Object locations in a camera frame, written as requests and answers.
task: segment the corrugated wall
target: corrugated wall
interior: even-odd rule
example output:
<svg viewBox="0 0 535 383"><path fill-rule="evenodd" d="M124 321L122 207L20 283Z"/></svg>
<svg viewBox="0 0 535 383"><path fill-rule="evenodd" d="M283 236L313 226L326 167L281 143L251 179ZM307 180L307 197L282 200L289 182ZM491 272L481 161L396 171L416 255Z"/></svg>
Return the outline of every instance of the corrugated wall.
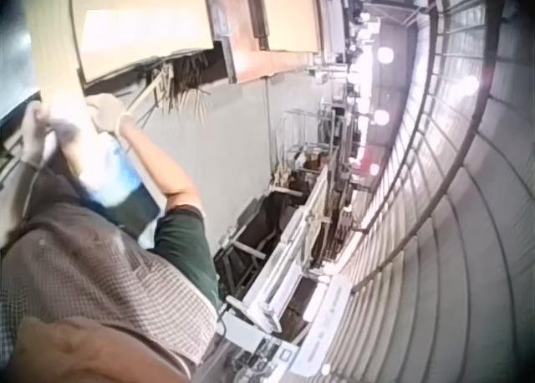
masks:
<svg viewBox="0 0 535 383"><path fill-rule="evenodd" d="M331 373L310 381L512 381L534 355L533 30L507 0L435 5Z"/></svg>

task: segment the cable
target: cable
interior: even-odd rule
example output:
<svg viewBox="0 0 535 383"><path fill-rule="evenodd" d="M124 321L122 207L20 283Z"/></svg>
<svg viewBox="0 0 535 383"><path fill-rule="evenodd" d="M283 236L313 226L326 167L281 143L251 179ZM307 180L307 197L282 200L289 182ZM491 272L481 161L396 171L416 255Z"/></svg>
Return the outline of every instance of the cable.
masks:
<svg viewBox="0 0 535 383"><path fill-rule="evenodd" d="M203 364L205 362L207 362L212 356L214 356L214 354L217 352L217 350L219 350L219 347L221 346L223 340L225 339L225 336L227 335L227 325L225 324L225 322L222 319L222 316L223 316L223 314L225 313L225 311L227 309L228 309L228 304L225 304L223 306L223 309L220 310L219 313L217 314L216 324L219 323L219 322L222 323L222 325L223 325L223 334L221 335L221 338L219 339L219 342L217 344L214 344L214 347L211 349L211 351L208 353L208 355L202 360Z"/></svg>

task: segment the checkered shirt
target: checkered shirt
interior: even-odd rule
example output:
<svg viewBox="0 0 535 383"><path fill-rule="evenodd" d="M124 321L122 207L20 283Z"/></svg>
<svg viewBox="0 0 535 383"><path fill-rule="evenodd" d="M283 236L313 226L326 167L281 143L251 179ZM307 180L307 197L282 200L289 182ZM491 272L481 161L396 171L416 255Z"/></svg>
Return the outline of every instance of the checkered shirt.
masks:
<svg viewBox="0 0 535 383"><path fill-rule="evenodd" d="M58 203L30 219L2 261L0 368L22 318L83 316L142 334L198 364L217 312L165 259L98 214Z"/></svg>

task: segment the green sleeve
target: green sleeve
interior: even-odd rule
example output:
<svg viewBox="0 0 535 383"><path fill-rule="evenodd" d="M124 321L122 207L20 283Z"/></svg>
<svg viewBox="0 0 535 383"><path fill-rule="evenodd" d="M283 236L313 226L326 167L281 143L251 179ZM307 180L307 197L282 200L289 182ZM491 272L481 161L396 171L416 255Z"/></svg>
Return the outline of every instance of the green sleeve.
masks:
<svg viewBox="0 0 535 383"><path fill-rule="evenodd" d="M201 212L191 206L168 211L158 221L155 247L151 251L178 268L218 309L216 268Z"/></svg>

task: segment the wooden panel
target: wooden panel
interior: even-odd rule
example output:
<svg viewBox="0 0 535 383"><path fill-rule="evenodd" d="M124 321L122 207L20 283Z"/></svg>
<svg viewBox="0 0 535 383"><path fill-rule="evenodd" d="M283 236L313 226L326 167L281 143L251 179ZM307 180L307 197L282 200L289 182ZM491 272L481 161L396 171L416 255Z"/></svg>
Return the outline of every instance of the wooden panel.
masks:
<svg viewBox="0 0 535 383"><path fill-rule="evenodd" d="M315 0L263 0L270 50L319 51Z"/></svg>
<svg viewBox="0 0 535 383"><path fill-rule="evenodd" d="M274 53L260 50L252 31L248 0L223 0L231 30L232 67L238 83L263 76L301 68L310 64L311 55L305 53Z"/></svg>
<svg viewBox="0 0 535 383"><path fill-rule="evenodd" d="M73 17L87 81L150 57L213 47L206 0L73 0Z"/></svg>
<svg viewBox="0 0 535 383"><path fill-rule="evenodd" d="M51 100L60 89L75 91L82 97L69 0L23 0L23 6L41 98Z"/></svg>

